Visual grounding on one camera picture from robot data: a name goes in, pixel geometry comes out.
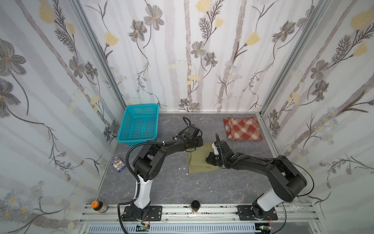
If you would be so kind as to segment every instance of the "olive green cloth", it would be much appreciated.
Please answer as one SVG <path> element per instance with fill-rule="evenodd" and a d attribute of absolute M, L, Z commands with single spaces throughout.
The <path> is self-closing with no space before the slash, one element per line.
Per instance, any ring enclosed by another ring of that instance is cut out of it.
<path fill-rule="evenodd" d="M 213 142 L 204 142 L 203 146 L 197 147 L 195 151 L 188 153 L 188 172 L 199 173 L 207 171 L 217 171 L 218 166 L 206 163 L 205 159 L 210 152 L 214 152 L 212 148 Z"/>

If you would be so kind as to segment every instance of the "table surface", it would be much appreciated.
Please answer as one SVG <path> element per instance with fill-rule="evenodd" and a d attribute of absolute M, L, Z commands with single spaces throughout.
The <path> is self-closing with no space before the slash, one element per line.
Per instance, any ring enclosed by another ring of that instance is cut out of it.
<path fill-rule="evenodd" d="M 224 118 L 248 118 L 255 117 L 255 114 L 160 113 L 156 141 L 171 140 L 172 136 L 184 129 L 183 116 L 188 117 L 192 124 L 202 130 L 204 142 L 214 142 L 215 134 L 218 133 L 220 139 L 225 140 L 234 153 L 242 152 L 262 158 L 273 157 L 262 129 L 260 129 L 264 138 L 262 141 L 227 139 Z M 124 161 L 130 147 L 118 143 L 113 157 L 117 156 Z M 134 149 L 131 153 L 130 164 L 140 148 Z M 107 204 L 130 201 L 134 197 L 135 182 L 135 178 L 127 169 L 118 173 L 109 165 L 98 200 Z M 218 171 L 191 174 L 188 172 L 187 152 L 177 152 L 165 158 L 160 173 L 153 179 L 150 199 L 152 204 L 189 204 L 193 200 L 198 200 L 201 204 L 252 203 L 270 188 L 266 176 L 251 171 L 220 168 Z"/>

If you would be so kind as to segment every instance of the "floral wallpaper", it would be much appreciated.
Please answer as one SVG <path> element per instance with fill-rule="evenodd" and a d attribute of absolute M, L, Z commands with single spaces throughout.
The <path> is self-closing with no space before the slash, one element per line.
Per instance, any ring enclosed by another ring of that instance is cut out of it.
<path fill-rule="evenodd" d="M 373 3 L 332 1 L 263 114 L 330 234 L 373 232 L 373 50 Z"/>
<path fill-rule="evenodd" d="M 72 233 L 122 111 L 69 2 L 0 3 L 2 233 Z"/>
<path fill-rule="evenodd" d="M 80 0 L 126 104 L 259 111 L 317 1 Z"/>

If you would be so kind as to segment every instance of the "basket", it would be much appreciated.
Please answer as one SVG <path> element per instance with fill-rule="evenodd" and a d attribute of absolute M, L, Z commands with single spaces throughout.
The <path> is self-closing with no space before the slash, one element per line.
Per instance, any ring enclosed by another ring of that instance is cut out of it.
<path fill-rule="evenodd" d="M 128 106 L 123 114 L 117 141 L 136 145 L 157 137 L 159 123 L 159 106 L 157 104 L 140 104 Z"/>

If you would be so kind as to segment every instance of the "brown bottle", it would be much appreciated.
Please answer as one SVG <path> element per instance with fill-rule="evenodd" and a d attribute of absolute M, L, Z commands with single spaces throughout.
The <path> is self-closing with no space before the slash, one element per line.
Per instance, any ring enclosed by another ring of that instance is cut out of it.
<path fill-rule="evenodd" d="M 108 206 L 105 203 L 103 203 L 102 201 L 93 201 L 91 203 L 91 206 L 92 206 L 93 210 L 95 210 L 99 213 L 104 213 L 108 209 Z"/>

